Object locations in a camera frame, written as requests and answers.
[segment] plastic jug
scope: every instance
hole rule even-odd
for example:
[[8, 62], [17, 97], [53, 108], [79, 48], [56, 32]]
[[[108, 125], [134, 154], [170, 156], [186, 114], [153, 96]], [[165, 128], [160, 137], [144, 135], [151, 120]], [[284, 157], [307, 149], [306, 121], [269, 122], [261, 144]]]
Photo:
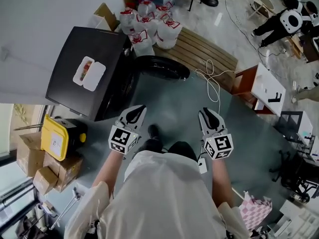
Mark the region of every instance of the plastic jug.
[[125, 11], [120, 13], [120, 23], [121, 29], [124, 34], [133, 34], [135, 33], [133, 21], [135, 20], [134, 10], [126, 7]]
[[155, 34], [158, 29], [158, 21], [155, 19], [153, 12], [144, 17], [136, 15], [136, 20], [134, 21], [133, 26], [136, 32], [142, 32], [143, 30], [146, 30], [149, 38], [152, 41], [152, 45], [156, 43]]
[[155, 55], [152, 47], [152, 41], [148, 37], [146, 30], [142, 31], [141, 33], [129, 35], [129, 38], [131, 43], [133, 44], [133, 48], [137, 57]]
[[161, 20], [156, 34], [156, 43], [162, 49], [173, 48], [181, 29], [182, 25], [172, 18]]
[[172, 18], [173, 14], [171, 12], [171, 8], [173, 7], [173, 5], [170, 2], [167, 2], [165, 5], [162, 6], [158, 6], [156, 11], [157, 11], [157, 19], [160, 20], [164, 20], [164, 19], [168, 19], [168, 18]]
[[138, 14], [142, 17], [149, 15], [151, 12], [156, 13], [156, 6], [150, 0], [143, 0], [138, 7]]

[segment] person in panda costume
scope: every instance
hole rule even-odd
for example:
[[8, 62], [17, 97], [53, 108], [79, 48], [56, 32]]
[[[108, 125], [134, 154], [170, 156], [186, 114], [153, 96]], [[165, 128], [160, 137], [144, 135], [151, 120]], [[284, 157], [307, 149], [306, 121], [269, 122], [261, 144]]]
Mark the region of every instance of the person in panda costume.
[[312, 20], [317, 17], [318, 9], [311, 1], [301, 3], [298, 0], [285, 0], [287, 9], [272, 16], [263, 25], [252, 32], [252, 36], [272, 33], [262, 40], [260, 47], [266, 47], [275, 41], [294, 35], [299, 30], [307, 34], [314, 26]]

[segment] wooden bench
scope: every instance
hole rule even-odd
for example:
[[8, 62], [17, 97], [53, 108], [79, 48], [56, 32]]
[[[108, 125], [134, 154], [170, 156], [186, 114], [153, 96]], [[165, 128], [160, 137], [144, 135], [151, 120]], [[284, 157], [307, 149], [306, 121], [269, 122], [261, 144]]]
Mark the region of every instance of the wooden bench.
[[[173, 59], [192, 71], [201, 69], [206, 72], [206, 61], [210, 59], [214, 63], [214, 75], [228, 70], [235, 71], [238, 63], [235, 57], [186, 28], [183, 28], [180, 32], [174, 48], [164, 50], [155, 45], [154, 52], [156, 56]], [[235, 74], [227, 72], [214, 79], [223, 89], [230, 92], [234, 84]]]

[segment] pink checkered bag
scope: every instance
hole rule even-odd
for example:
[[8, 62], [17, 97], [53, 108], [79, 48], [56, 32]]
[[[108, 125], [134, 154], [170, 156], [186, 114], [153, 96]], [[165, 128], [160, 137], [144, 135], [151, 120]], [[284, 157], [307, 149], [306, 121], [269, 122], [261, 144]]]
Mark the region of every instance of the pink checkered bag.
[[264, 200], [256, 199], [246, 191], [244, 201], [239, 210], [246, 228], [252, 230], [264, 220], [272, 208], [273, 203], [270, 198], [264, 197]]

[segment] yellow container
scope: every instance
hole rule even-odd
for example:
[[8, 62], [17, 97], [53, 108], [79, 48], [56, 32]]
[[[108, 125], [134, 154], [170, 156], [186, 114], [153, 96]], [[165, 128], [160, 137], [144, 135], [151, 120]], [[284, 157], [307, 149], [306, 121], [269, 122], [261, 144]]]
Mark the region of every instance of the yellow container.
[[51, 119], [45, 115], [41, 149], [62, 161], [68, 151], [79, 148], [86, 140], [87, 126], [76, 119]]

